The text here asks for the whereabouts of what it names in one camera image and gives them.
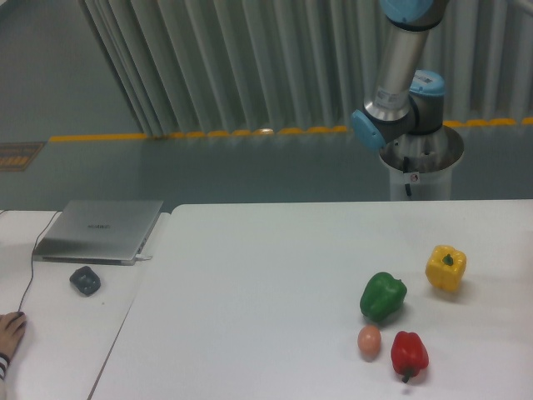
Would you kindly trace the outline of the striped sleeve forearm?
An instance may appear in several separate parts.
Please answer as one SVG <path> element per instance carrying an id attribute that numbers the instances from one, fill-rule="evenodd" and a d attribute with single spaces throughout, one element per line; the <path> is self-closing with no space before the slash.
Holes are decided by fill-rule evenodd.
<path id="1" fill-rule="evenodd" d="M 5 400 L 7 398 L 5 377 L 9 363 L 9 358 L 5 354 L 0 353 L 0 400 Z"/>

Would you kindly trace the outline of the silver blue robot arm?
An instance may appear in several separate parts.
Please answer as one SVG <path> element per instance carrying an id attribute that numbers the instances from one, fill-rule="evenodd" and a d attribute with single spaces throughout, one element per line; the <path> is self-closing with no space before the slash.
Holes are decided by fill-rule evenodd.
<path id="1" fill-rule="evenodd" d="M 444 79 L 418 70 L 429 32 L 444 17 L 447 1 L 381 1 L 391 24 L 376 88 L 351 115 L 354 133 L 379 150 L 406 133 L 427 134 L 443 121 Z"/>

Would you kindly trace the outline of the person's hand on mouse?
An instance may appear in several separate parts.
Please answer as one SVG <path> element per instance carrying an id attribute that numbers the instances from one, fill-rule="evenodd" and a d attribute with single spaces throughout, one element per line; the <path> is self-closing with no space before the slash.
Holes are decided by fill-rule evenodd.
<path id="1" fill-rule="evenodd" d="M 25 332 L 27 317 L 18 319 L 19 312 L 10 312 L 1 315 L 0 321 L 0 351 L 12 361 L 19 343 Z"/>

